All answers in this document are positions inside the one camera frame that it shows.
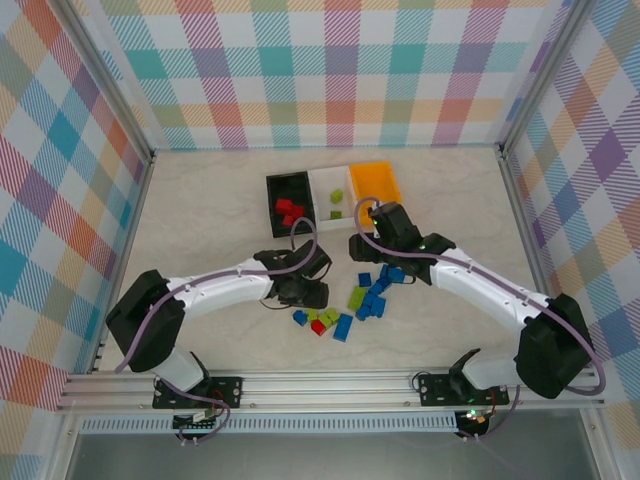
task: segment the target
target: black bin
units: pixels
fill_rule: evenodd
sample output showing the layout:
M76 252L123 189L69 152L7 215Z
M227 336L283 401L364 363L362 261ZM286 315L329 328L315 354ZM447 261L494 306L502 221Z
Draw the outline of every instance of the black bin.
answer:
M279 198L291 200L294 205L302 205L304 207L304 216L315 225L316 218L313 212L311 186L309 185L307 172L268 176L267 195L269 197L269 217L273 238L286 237L291 233L291 227L282 224L284 215L278 215L276 213L276 202ZM311 233L309 225L300 223L296 227L296 235L301 233Z

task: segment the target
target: red block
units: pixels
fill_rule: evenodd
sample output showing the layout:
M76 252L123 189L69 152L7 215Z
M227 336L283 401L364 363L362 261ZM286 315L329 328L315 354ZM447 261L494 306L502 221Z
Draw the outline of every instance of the red block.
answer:
M313 322L311 322L311 330L316 332L318 336L321 337L324 334L324 332L327 331L327 327L325 327L320 320L316 319Z
M276 202L276 213L278 215L290 215L293 210L293 202L286 198L279 198Z
M300 217L304 217L304 207L302 205L294 205L291 209L290 215L296 220Z

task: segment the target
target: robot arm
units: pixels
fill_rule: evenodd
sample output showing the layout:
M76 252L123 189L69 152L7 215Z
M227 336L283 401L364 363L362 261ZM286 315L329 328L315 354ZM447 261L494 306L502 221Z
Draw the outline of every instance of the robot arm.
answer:
M353 260L397 266L428 285L465 298L519 337L517 351L475 349L451 367L451 384L461 399L464 400L472 389L520 383L545 398L556 398L587 366L589 355L576 340L528 303L534 301L546 306L591 343L575 300L566 295L551 299L531 292L481 267L443 236L432 233L423 237L402 205L388 203L370 210L369 216L376 234L367 234L367 237L376 244L396 252L428 253L444 258L405 258L386 254L370 246L360 235L354 235L349 240Z
M283 270L303 260L312 244L310 240L296 251L261 251L225 271ZM309 262L285 275L225 275L198 283L198 279L215 275L165 279L157 270L150 270L140 275L125 292L107 316L106 323L120 350L126 353L150 306L170 291L184 286L154 315L129 366L134 372L151 371L183 392L206 397L209 395L206 369L195 355L176 345L182 323L235 303L267 298L277 298L288 306L325 308L329 288L313 277L330 265L331 259L317 246Z

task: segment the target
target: green lego brick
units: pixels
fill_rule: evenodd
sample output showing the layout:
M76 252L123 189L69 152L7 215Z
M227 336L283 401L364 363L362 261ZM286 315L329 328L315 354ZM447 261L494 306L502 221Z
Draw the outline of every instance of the green lego brick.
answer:
M331 319L329 318L329 315L327 315L326 313L321 314L318 319L322 322L322 324L329 328L331 325L333 325L333 322L331 321Z
M331 203L340 203L342 201L342 190L337 188L331 192Z
M364 287L356 287L353 289L351 299L349 300L349 310L357 311L362 306L364 296L367 294L367 289Z
M336 323L340 318L340 314L335 308L330 308L325 313L327 314L327 317L329 317L329 320L331 320L333 323Z

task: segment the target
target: orange bin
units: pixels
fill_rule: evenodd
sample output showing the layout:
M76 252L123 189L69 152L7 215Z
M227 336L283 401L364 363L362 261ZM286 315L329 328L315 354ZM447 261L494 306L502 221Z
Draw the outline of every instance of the orange bin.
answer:
M349 171L356 202L364 197L377 197L382 203L402 203L402 195L390 162L359 163L349 166ZM373 225L367 214L372 203L365 202L360 209L362 225Z

